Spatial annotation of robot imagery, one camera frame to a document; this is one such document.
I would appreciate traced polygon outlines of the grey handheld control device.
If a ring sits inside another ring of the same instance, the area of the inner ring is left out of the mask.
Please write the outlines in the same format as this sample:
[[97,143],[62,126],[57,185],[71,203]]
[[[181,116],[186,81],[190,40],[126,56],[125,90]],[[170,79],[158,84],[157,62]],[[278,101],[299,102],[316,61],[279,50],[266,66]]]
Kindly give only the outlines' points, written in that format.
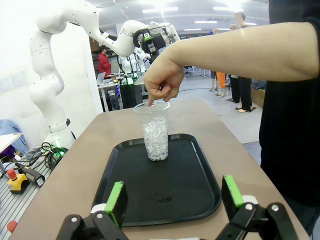
[[18,162],[15,165],[18,167],[17,170],[20,174],[24,174],[29,181],[35,183],[38,187],[41,187],[45,183],[45,176],[38,171]]

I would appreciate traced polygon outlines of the mannequin in orange trousers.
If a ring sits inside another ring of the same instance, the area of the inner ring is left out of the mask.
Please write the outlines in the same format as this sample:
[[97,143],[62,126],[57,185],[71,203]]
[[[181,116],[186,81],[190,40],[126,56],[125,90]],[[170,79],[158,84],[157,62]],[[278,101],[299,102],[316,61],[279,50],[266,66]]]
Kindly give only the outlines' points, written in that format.
[[226,95],[226,74],[223,73],[223,72],[217,71],[216,75],[217,75],[218,84],[219,84],[219,86],[221,88],[220,97],[222,98],[222,97],[224,97]]

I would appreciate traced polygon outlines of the figure in black trousers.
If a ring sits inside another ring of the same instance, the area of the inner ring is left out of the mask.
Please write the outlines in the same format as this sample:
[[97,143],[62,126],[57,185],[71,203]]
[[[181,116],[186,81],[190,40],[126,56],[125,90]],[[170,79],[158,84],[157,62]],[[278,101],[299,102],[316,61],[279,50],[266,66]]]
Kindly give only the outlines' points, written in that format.
[[252,79],[239,76],[238,81],[239,81],[241,106],[238,106],[236,109],[238,110],[239,113],[251,112],[253,110],[252,100],[251,100]]
[[230,87],[231,87],[231,95],[232,101],[234,103],[239,103],[241,96],[240,96],[240,87],[239,87],[239,80],[237,75],[230,75]]

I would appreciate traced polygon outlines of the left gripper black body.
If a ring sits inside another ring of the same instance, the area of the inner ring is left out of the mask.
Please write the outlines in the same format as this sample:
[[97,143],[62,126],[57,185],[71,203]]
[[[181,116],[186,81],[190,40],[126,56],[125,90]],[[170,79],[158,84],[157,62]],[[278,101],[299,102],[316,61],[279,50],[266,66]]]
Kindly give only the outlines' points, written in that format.
[[166,46],[165,27],[156,27],[154,29],[145,28],[142,30],[142,50],[150,55],[158,55],[159,49]]

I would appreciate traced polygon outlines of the person's left forearm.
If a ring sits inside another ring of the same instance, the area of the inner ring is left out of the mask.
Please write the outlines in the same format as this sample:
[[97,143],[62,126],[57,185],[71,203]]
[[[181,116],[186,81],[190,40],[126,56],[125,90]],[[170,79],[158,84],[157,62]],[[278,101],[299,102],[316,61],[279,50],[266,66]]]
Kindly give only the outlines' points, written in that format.
[[315,79],[320,55],[315,28],[287,22],[180,40],[168,48],[179,65],[276,82]]

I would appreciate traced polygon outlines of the small white table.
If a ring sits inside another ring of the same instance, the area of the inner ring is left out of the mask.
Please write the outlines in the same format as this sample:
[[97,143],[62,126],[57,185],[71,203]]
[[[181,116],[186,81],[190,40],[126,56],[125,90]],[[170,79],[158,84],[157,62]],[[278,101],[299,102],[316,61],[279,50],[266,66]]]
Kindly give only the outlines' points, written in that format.
[[22,132],[0,135],[0,153],[23,135]]

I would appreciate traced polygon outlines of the person in red shirt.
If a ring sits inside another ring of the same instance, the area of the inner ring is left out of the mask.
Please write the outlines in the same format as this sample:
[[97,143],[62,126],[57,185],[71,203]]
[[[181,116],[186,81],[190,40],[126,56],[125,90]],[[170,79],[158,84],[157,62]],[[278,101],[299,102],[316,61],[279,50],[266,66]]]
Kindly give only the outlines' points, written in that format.
[[107,47],[101,45],[99,47],[100,54],[98,55],[98,68],[100,73],[105,73],[104,78],[106,79],[111,74],[111,64],[106,55]]

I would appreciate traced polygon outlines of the wooden crate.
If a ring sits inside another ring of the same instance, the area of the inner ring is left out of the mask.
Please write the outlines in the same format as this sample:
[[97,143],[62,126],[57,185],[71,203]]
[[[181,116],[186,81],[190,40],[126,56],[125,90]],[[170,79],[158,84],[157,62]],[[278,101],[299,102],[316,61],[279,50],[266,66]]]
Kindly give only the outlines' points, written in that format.
[[263,108],[264,106],[264,100],[265,100],[265,93],[266,91],[264,89],[255,88],[251,86],[251,100],[256,105]]

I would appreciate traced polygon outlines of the clear cup with ice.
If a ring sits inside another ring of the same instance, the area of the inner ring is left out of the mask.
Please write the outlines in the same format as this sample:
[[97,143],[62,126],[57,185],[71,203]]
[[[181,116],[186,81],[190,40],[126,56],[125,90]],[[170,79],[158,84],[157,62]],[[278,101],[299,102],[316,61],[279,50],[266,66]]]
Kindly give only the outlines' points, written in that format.
[[146,102],[136,105],[136,112],[142,127],[143,141],[151,161],[163,161],[168,157],[168,121],[170,103],[154,101],[151,106]]

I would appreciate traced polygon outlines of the blue cloth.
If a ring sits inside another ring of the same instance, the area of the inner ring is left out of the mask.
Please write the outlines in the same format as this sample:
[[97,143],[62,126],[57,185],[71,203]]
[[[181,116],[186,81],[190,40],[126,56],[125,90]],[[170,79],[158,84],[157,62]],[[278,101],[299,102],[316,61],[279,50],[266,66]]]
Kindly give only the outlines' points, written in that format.
[[[0,119],[0,136],[7,134],[22,133],[20,127],[9,119]],[[22,135],[16,141],[10,144],[11,151],[13,149],[19,151],[24,155],[29,149],[27,148],[27,142],[25,137]]]

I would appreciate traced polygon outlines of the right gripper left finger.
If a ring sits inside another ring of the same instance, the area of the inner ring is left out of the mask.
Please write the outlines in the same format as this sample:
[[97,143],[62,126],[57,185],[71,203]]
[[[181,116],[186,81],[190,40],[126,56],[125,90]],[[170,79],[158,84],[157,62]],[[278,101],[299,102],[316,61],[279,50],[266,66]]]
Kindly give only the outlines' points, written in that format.
[[107,202],[95,205],[87,217],[67,215],[56,240],[129,240],[122,231],[127,207],[126,185],[117,181]]

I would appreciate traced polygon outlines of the person in black shirt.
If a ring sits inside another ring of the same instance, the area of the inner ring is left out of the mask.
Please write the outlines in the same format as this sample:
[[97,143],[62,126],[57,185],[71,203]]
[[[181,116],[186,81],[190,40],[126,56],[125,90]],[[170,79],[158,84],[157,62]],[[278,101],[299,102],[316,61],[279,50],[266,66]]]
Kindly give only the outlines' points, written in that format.
[[320,218],[320,0],[270,0],[254,32],[267,78],[261,168],[308,235]]

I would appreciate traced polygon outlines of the black plastic tray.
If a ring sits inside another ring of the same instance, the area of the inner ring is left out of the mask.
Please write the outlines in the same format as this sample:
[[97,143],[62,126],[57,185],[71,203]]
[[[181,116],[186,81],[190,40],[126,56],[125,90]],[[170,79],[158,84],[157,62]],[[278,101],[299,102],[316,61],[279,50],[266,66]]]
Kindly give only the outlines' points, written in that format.
[[128,205],[124,227],[172,224],[205,218],[222,201],[221,190],[197,139],[186,133],[168,137],[168,156],[148,158],[143,139],[117,144],[111,151],[93,205],[105,203],[115,182],[125,183]]

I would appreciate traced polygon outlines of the yellow emergency stop box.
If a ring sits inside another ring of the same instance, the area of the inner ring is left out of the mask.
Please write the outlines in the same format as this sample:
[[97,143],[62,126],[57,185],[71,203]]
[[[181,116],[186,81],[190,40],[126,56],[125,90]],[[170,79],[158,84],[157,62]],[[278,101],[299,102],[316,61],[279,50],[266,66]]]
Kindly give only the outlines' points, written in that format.
[[29,185],[29,180],[24,173],[16,173],[13,168],[7,171],[9,180],[6,185],[12,194],[22,195]]

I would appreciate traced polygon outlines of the person's left hand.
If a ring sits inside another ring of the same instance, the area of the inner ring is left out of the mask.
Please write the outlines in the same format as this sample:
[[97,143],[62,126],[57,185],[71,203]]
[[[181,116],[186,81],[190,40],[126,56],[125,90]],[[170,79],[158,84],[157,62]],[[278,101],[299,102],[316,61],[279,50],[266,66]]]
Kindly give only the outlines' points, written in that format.
[[148,91],[147,105],[156,100],[168,102],[178,96],[184,79],[184,65],[181,62],[180,42],[167,47],[150,65],[144,75],[144,84]]

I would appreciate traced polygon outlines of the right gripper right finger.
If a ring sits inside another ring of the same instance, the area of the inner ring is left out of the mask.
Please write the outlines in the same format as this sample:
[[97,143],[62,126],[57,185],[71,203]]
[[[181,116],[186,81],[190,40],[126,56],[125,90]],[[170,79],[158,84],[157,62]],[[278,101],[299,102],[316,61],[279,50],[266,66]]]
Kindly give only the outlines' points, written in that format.
[[222,178],[221,196],[229,223],[215,240],[245,240],[257,233],[261,240],[299,240],[285,206],[259,205],[252,195],[242,195],[232,175]]

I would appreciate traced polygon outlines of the black computer tower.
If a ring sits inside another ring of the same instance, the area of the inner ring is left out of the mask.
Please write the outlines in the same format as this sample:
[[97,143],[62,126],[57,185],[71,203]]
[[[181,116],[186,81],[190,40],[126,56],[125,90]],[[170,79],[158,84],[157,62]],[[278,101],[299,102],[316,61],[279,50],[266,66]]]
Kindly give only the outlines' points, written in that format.
[[124,77],[120,82],[120,94],[122,99],[122,106],[124,109],[133,108],[137,105],[135,89],[133,84]]

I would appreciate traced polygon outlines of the slotted aluminium base plate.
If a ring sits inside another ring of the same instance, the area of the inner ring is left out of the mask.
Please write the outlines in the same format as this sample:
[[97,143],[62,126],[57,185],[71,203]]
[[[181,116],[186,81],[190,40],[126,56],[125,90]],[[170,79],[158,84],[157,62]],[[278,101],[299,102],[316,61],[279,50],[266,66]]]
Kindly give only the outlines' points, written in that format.
[[[18,174],[18,167],[15,163],[20,163],[23,166],[32,168],[45,177],[45,181],[52,172],[55,164],[62,159],[66,150],[62,148],[47,148],[36,147],[27,152],[19,160],[6,162],[3,164],[4,170],[14,169]],[[0,171],[0,240],[8,240],[11,236],[7,230],[7,224],[10,221],[18,222],[23,213],[36,196],[41,187],[38,187],[34,182],[29,181],[29,185],[23,194],[12,194],[7,187],[9,176],[2,174]]]

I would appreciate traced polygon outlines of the orange red round knob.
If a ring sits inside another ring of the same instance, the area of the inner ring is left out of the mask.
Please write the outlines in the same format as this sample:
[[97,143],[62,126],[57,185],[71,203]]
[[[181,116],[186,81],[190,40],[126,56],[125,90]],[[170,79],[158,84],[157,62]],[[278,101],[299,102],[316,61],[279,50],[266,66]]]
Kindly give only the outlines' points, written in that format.
[[12,235],[14,230],[16,229],[18,223],[15,220],[12,220],[10,222],[8,222],[7,224],[7,230],[10,232],[10,234]]

